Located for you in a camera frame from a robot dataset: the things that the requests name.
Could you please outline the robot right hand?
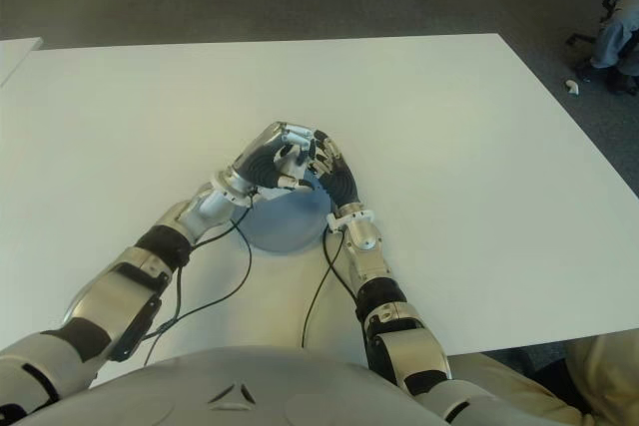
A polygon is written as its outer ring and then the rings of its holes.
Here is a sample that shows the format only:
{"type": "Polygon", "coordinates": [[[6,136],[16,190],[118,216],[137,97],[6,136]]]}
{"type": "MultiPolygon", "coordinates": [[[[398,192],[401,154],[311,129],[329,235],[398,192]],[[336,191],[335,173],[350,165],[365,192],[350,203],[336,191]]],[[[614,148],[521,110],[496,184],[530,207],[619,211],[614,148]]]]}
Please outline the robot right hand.
{"type": "Polygon", "coordinates": [[[323,131],[314,131],[309,158],[308,169],[338,209],[359,202],[354,176],[341,150],[323,131]]]}

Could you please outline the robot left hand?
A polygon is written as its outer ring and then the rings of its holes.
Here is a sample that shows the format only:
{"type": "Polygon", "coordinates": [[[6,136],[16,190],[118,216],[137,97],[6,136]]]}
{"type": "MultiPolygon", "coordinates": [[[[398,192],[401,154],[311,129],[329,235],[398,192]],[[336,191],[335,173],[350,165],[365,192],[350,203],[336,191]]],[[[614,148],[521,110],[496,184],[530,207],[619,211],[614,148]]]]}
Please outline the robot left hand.
{"type": "Polygon", "coordinates": [[[305,179],[314,131],[286,122],[267,126],[236,158],[233,170],[257,189],[312,192],[305,179]]]}

